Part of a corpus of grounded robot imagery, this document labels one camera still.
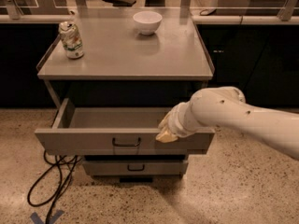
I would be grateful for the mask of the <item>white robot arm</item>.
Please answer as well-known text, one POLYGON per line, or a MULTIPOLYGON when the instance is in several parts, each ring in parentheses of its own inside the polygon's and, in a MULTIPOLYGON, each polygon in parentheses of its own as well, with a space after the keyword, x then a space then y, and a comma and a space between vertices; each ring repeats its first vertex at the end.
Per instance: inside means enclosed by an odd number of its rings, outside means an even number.
POLYGON ((210 126, 248 134, 299 160, 299 115, 249 105, 236 87, 201 89, 175 105, 160 122, 156 139, 174 142, 210 126))

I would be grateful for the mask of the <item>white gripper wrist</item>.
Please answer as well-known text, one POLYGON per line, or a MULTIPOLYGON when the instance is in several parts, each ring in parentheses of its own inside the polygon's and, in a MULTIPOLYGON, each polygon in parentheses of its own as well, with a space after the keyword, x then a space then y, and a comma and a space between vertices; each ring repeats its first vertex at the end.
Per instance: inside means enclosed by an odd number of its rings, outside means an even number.
POLYGON ((197 103, 179 103, 164 116, 159 123, 161 130, 156 135, 156 140, 161 143, 171 143, 195 134, 200 128, 205 127, 202 122, 204 108, 197 103))

